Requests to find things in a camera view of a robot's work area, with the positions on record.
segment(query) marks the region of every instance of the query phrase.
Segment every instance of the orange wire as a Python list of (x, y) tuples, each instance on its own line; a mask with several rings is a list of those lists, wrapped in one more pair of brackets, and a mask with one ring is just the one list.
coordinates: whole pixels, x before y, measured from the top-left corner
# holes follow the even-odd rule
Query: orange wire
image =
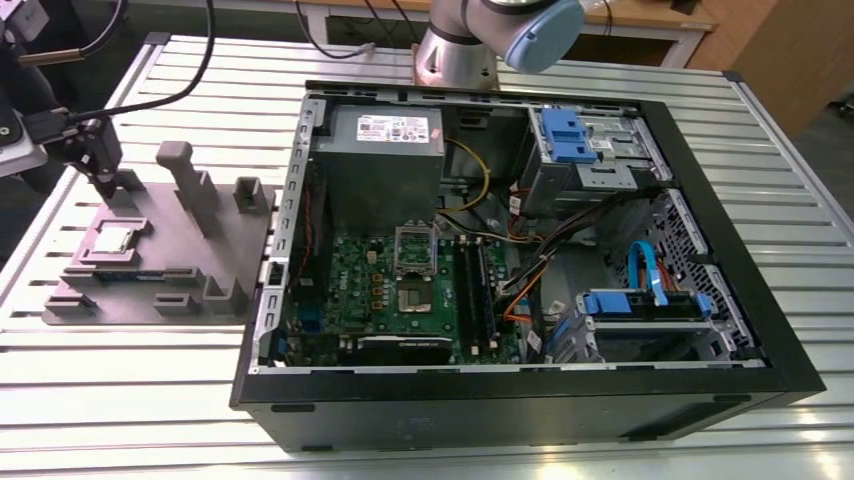
[(532, 280), (529, 281), (529, 284), (525, 286), (525, 288), (520, 292), (520, 295), (517, 295), (517, 298), (510, 303), (510, 306), (508, 307), (508, 310), (505, 310), (505, 315), (504, 315), (505, 318), (509, 317), (510, 312), (513, 312), (513, 307), (517, 306), (517, 304), (522, 300), (522, 297), (525, 297), (525, 294), (529, 293), (529, 290), (532, 290), (532, 288), (534, 288), (534, 285), (537, 284), (537, 282), (540, 280), (540, 277), (544, 276), (544, 273), (546, 273), (546, 269), (545, 268), (540, 271), (540, 273), (534, 276), (534, 278), (532, 278)]
[(514, 322), (532, 323), (530, 318), (521, 317), (518, 315), (509, 315), (508, 320), (513, 320)]

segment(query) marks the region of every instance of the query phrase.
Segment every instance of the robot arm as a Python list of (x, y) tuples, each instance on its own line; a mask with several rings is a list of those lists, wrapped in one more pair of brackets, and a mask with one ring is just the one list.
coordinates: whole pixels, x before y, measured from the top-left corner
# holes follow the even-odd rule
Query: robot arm
[(602, 0), (442, 0), (417, 55), (422, 85), (497, 86), (501, 55), (522, 73), (540, 73), (564, 57)]

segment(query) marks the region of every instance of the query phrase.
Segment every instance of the wooden table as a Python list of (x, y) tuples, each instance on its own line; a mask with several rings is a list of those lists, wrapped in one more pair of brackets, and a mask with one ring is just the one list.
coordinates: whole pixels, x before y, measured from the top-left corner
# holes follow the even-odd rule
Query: wooden table
[[(293, 7), (292, 0), (285, 1)], [(301, 0), (309, 19), (312, 34), (320, 43), (329, 43), (326, 19), (332, 16), (372, 17), (365, 0)], [(433, 0), (401, 0), (413, 21), (428, 22)], [(612, 0), (612, 35), (629, 38), (649, 38), (673, 42), (662, 67), (684, 68), (707, 32), (712, 32), (719, 23), (703, 5), (695, 14), (684, 15), (670, 8), (670, 0)], [(392, 0), (372, 0), (381, 18), (401, 19)], [(582, 33), (602, 35), (608, 22), (608, 9), (598, 8), (588, 14)]]

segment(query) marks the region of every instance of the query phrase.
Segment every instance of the white desk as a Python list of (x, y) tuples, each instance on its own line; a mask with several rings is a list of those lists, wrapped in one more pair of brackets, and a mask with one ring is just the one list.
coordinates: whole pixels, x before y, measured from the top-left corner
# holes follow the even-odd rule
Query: white desk
[[(205, 40), (146, 46), (114, 104), (179, 91)], [(284, 182), (308, 79), (410, 83), (410, 52), (332, 62), (308, 45), (222, 40), (194, 95), (117, 118), (145, 181), (163, 140), (217, 182)], [(0, 475), (349, 480), (843, 479), (854, 471), (852, 223), (748, 90), (719, 73), (562, 63), (501, 69), (508, 90), (664, 101), (829, 391), (676, 442), (288, 455), (229, 408), (242, 327), (51, 327), (39, 316), (99, 198), (69, 170), (0, 275)]]

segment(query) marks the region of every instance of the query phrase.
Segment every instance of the gray plastic block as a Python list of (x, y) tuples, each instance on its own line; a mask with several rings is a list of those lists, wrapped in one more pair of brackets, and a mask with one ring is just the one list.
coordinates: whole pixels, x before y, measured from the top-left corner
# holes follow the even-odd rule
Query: gray plastic block
[(170, 170), (185, 209), (193, 215), (206, 237), (222, 233), (218, 222), (219, 194), (207, 172), (197, 172), (191, 162), (193, 145), (187, 142), (163, 142), (158, 150), (158, 164)]
[(235, 181), (235, 203), (241, 213), (262, 213), (268, 209), (265, 186), (255, 177), (239, 177)]
[(189, 293), (159, 293), (155, 295), (153, 307), (165, 317), (197, 315), (202, 305)]
[[(239, 207), (235, 186), (217, 186), (222, 232), (207, 238), (182, 207), (175, 185), (145, 187), (129, 190), (133, 206), (101, 207), (49, 301), (45, 321), (55, 325), (246, 323), (265, 254), (273, 187), (261, 187), (264, 196), (253, 198), (264, 199), (264, 205), (247, 209)], [(98, 253), (99, 232), (107, 227), (130, 228), (134, 236), (126, 242), (127, 237), (113, 232), (114, 238), (101, 242), (105, 252)]]
[(82, 293), (69, 293), (62, 296), (51, 296), (45, 308), (55, 315), (66, 317), (91, 317), (97, 314), (97, 304)]
[(237, 315), (246, 310), (249, 301), (241, 284), (231, 282), (229, 287), (223, 289), (217, 283), (217, 279), (207, 277), (202, 302), (214, 312), (221, 315)]

